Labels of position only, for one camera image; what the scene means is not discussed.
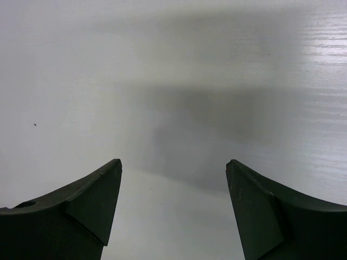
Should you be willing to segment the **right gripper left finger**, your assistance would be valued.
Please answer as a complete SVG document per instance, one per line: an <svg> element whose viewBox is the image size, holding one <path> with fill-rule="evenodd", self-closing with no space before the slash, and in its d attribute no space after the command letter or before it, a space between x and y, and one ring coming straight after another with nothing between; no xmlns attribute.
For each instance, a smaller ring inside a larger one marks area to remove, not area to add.
<svg viewBox="0 0 347 260"><path fill-rule="evenodd" d="M108 245L120 159L41 197L1 208L1 259L100 259Z"/></svg>

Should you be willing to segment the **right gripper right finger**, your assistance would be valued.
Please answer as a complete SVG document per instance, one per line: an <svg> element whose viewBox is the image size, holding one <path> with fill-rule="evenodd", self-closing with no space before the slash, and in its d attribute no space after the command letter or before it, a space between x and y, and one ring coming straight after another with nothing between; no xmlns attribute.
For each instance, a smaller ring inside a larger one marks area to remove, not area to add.
<svg viewBox="0 0 347 260"><path fill-rule="evenodd" d="M233 159L227 183L245 259L346 259L346 206L314 198Z"/></svg>

